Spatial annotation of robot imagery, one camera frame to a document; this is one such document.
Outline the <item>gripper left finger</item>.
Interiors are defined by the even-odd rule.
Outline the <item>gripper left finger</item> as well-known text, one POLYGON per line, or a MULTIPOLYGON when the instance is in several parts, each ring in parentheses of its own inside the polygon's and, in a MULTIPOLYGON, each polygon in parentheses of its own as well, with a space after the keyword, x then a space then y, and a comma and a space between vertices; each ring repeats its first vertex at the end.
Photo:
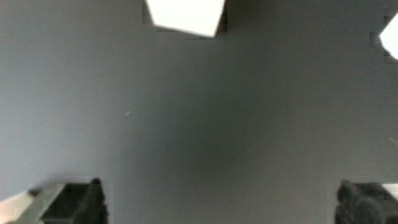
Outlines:
POLYGON ((9 224, 108 224, 101 180, 50 185, 9 224))

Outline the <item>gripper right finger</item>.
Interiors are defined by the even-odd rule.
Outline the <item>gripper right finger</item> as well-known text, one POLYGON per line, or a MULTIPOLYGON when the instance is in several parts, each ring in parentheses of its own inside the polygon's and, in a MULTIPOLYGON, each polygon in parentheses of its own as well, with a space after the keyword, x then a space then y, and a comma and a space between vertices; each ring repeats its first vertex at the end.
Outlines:
POLYGON ((398 183, 341 181, 334 224, 398 224, 398 183))

